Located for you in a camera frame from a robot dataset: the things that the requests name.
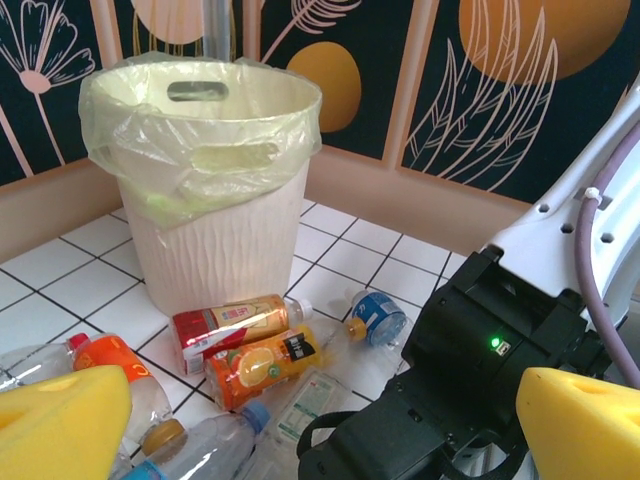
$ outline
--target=yellow sponge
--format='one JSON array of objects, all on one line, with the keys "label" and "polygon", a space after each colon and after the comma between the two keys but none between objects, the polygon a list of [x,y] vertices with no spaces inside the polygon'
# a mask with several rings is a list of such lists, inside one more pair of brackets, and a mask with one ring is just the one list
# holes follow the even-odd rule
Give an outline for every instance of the yellow sponge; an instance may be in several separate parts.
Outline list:
[{"label": "yellow sponge", "polygon": [[640,391],[530,368],[516,408],[544,480],[640,478]]},{"label": "yellow sponge", "polygon": [[117,366],[0,394],[0,477],[105,480],[130,414],[129,383]]}]

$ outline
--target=trash can handle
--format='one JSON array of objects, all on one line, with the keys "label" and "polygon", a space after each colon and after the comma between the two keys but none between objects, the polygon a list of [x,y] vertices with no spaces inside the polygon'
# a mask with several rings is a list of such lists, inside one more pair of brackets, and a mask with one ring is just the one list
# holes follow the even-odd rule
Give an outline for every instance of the trash can handle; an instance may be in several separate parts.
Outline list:
[{"label": "trash can handle", "polygon": [[215,81],[172,82],[167,96],[174,102],[221,102],[229,96],[229,88]]}]

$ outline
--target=wallpaper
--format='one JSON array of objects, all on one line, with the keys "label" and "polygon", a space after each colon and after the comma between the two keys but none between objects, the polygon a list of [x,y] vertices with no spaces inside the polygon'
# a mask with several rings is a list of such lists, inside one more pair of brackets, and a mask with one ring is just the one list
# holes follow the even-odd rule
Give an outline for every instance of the wallpaper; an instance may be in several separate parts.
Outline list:
[{"label": "wallpaper", "polygon": [[[524,202],[640,71],[640,0],[231,5],[235,57],[322,88],[325,148]],[[82,78],[149,50],[201,55],[202,18],[201,0],[0,0],[0,185],[84,158]]]},{"label": "wallpaper", "polygon": [[535,202],[640,67],[640,2],[440,1],[402,167]]}]

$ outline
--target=flower pattern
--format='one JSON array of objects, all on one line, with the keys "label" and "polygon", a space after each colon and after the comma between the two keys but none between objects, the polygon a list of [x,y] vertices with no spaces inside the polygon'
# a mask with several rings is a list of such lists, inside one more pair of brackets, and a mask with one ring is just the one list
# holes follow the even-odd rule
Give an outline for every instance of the flower pattern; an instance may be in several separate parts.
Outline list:
[{"label": "flower pattern", "polygon": [[65,161],[40,95],[53,87],[79,80],[95,69],[91,50],[77,50],[78,29],[62,13],[63,6],[64,1],[58,0],[51,7],[45,2],[23,0],[16,25],[5,0],[0,0],[0,55],[18,74],[22,85],[34,95],[60,164]]}]

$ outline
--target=cable tie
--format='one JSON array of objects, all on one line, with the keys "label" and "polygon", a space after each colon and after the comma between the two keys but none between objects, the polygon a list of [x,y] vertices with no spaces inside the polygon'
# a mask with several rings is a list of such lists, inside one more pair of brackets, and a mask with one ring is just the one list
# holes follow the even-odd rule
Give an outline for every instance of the cable tie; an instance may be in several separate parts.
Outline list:
[{"label": "cable tie", "polygon": [[583,198],[588,198],[589,200],[598,200],[598,205],[602,203],[602,195],[600,195],[600,190],[596,187],[589,187],[584,191]]}]

